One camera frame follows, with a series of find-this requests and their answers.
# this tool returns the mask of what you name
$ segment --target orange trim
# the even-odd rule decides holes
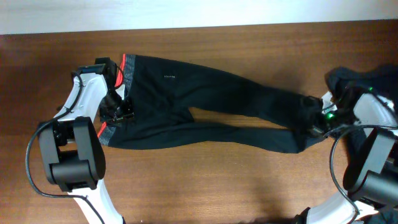
[[[122,59],[122,62],[120,63],[120,68],[122,71],[124,71],[124,64],[126,64],[126,54],[123,54],[123,59]],[[115,86],[122,85],[122,83],[123,83],[123,74],[121,71],[119,71],[118,77],[116,78]],[[102,123],[101,129],[99,130],[99,132],[97,134],[98,137],[101,136],[101,134],[104,132],[105,128],[106,128],[106,122]]]

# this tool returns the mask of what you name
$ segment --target wooden table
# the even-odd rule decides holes
[[[123,53],[213,67],[263,85],[322,96],[324,74],[398,63],[398,21],[362,21],[195,29],[122,30],[0,36],[0,219],[2,223],[85,223],[73,200],[37,195],[27,181],[25,148],[39,121],[55,115],[72,88],[70,71]],[[272,126],[256,118],[192,109],[199,121]],[[106,186],[128,223],[238,223],[290,218],[336,192],[327,139],[300,154],[229,142],[164,150],[104,147]],[[346,154],[338,148],[342,179]],[[38,186],[44,175],[35,144]]]

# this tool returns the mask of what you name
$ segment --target white wall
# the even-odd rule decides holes
[[[398,0],[0,0],[0,34],[398,18]]]

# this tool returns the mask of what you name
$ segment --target wood grain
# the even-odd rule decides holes
[[[398,63],[398,21],[362,21],[196,29],[123,30],[0,36],[0,218],[2,223],[85,223],[72,200],[43,198],[24,170],[26,144],[71,90],[69,73],[96,57],[123,53],[205,65],[263,85],[306,95],[327,91],[324,74]],[[199,121],[269,126],[255,118],[193,108]],[[290,218],[336,189],[328,170],[331,140],[300,154],[278,154],[230,142],[164,150],[104,147],[106,186],[128,223],[238,223]],[[32,173],[44,176],[37,143]],[[335,172],[346,156],[340,146]]]

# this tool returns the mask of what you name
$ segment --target robotic arm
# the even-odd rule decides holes
[[[102,223],[101,219],[103,223],[125,223],[104,184],[105,156],[93,126],[98,109],[101,119],[110,123],[134,118],[131,100],[124,97],[123,86],[115,87],[116,68],[109,58],[97,58],[94,65],[79,67],[78,77],[73,78],[73,89],[55,118],[66,115],[47,125],[39,134],[47,180],[68,195],[81,196],[75,200],[89,223]],[[330,102],[329,96],[323,97],[324,109],[317,115],[322,119],[314,127],[314,133],[339,139],[339,134],[353,126],[397,126],[391,113],[394,105],[382,96],[359,91],[354,97],[350,94],[339,99],[337,105]],[[294,223],[348,223],[381,210],[397,208],[398,152],[394,146],[398,132],[368,128],[365,133],[366,141],[358,156],[351,160],[343,181],[345,193],[358,207],[359,215],[355,217],[353,205],[338,192],[325,203],[297,215]],[[59,149],[72,142],[76,150]],[[82,198],[90,201],[92,207]]]

